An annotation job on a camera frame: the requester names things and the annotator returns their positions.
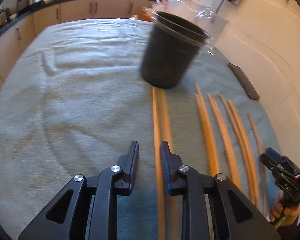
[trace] cabinet handle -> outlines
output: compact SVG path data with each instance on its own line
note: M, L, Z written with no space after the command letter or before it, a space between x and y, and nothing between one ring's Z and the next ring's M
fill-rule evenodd
M131 13L132 13L132 7L133 7L133 3L130 3L129 14L131 14Z
M17 33L18 33L18 40L20 41L21 40L21 34L20 34L20 29L17 28Z

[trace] black plastic cup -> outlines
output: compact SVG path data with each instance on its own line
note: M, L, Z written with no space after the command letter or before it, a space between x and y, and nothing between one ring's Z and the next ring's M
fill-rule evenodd
M209 37L199 26L170 13L156 12L141 64L142 78L159 88L178 84Z

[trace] thin bamboo stick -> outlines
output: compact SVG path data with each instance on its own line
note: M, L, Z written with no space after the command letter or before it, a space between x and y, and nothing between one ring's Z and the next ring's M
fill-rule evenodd
M262 148L262 144L261 144L261 140L260 140L260 136L259 136L259 132L256 126L256 123L253 120L253 117L251 114L247 114L253 133L254 133L254 137L256 139L257 142L257 146L258 146L258 152L259 155L263 154L263 148ZM262 188L263 188L263 206L262 206L262 212L264 215L266 215L266 210L267 210L267 181L266 181L266 171L265 171L265 167L263 164L260 164L260 168L261 168L261 179L262 179Z
M244 146L243 138L242 138L242 135L239 131L239 127L236 123L234 115L232 114L232 111L229 107L229 104L226 102L223 95L220 94L219 97L220 97L220 99L221 99L221 101L222 101L222 103L223 103L223 105L226 109L226 112L228 114L228 117L230 119L232 127L234 129L234 133L237 137L237 140L238 140L238 143L239 143L239 146L240 146L240 149L241 149L241 153L242 153L242 158L243 158L244 165L245 165L246 172L247 172L248 186L249 186L249 192L250 192L250 200L251 200L252 204L255 205L256 200L255 200L255 193L254 193L254 187L253 187L253 177L252 177L252 172L249 169L249 161L248 161L248 158L247 158L247 155L246 155L246 149L245 149L245 146Z
M225 121L222 117L221 111L218 107L216 100L209 93L207 93L207 96L209 98L213 113L215 115L215 118L217 120L219 129L220 129L221 137L223 140L223 145L224 145L226 156L228 159L231 180L239 189L241 189L240 176L239 176L239 171L238 171L238 167L237 167L237 160L235 158L234 149L232 146L228 128L225 124Z
M163 187L162 166L160 160L160 129L159 129L157 96L156 96L155 87L152 87L152 105L153 105L154 159L155 159L155 173L156 173L156 182L157 182L158 236L159 236L159 240L165 240L166 227L165 227L165 208L164 208L164 187Z
M162 120L162 140L167 141L169 144L170 151L174 153L174 145L172 141L171 135L171 126L169 119L169 110L166 99L166 93L163 89L159 90L160 95L160 112L161 112L161 120ZM168 204L170 209L170 239L176 240L179 238L179 209L178 209L178 199L176 196L170 196L168 198Z
M220 173L217 146L214 139L208 111L205 106L200 87L197 83L195 84L195 86L198 94L195 94L194 96L198 106L201 127L202 127L202 134L206 145L210 175L214 176L217 173Z
M253 158L250 141L248 139L246 130L244 129L244 126L242 124L242 121L241 121L241 118L240 118L237 108L235 107L232 100L229 100L228 102L229 102L230 109L232 110L232 113L234 115L234 118L238 124L239 131L243 138L244 146L246 149L246 156L248 159L248 169L250 169L251 173L252 173L252 185L253 185L253 192L255 195L255 204L254 205L257 208L259 208L259 202L260 202L260 200L259 200L259 183L258 183L257 169L256 169L255 161Z

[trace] phone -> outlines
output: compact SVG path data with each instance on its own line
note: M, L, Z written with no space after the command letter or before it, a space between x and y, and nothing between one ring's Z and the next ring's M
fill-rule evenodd
M228 67L232 70L233 74L237 78L237 80L240 82L241 86L243 87L244 91L247 93L247 96L250 99L253 100L259 100L260 96L252 86L250 80L247 78L247 76L244 74L242 69L236 65L233 65L231 63L228 64Z

